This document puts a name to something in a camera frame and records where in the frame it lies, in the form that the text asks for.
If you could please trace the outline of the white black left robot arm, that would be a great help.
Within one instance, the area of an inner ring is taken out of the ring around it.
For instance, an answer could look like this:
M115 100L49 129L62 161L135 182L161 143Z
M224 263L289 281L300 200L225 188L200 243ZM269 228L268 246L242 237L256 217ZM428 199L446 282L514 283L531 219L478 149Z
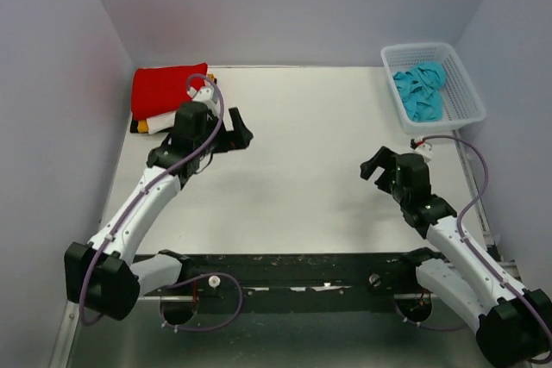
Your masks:
M154 222L198 174L203 157L243 150L254 138L238 108L229 109L232 129L200 102L187 102L176 112L166 138L148 156L146 167L122 207L85 244L73 242L64 254L67 299L81 310L121 321L139 297L159 288L185 293L191 274L186 258L161 250L135 262L138 247Z

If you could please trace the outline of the red t shirt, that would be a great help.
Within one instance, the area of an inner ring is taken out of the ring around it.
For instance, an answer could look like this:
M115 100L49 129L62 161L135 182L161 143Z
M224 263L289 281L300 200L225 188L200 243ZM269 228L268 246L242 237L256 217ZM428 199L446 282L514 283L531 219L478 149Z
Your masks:
M178 65L161 68L140 68L135 72L131 90L131 113L136 121L176 110L191 101L187 79L208 73L208 64Z

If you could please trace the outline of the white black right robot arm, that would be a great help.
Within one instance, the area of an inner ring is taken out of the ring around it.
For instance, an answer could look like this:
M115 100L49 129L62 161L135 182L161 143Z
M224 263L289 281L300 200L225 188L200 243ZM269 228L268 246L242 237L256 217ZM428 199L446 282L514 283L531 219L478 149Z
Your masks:
M405 222L436 247L442 257L418 259L397 270L398 285L436 294L474 333L494 367L551 360L551 300L529 290L483 249L453 207L435 194L421 153L395 153L387 147L360 166L369 179L377 169L377 188L392 196Z

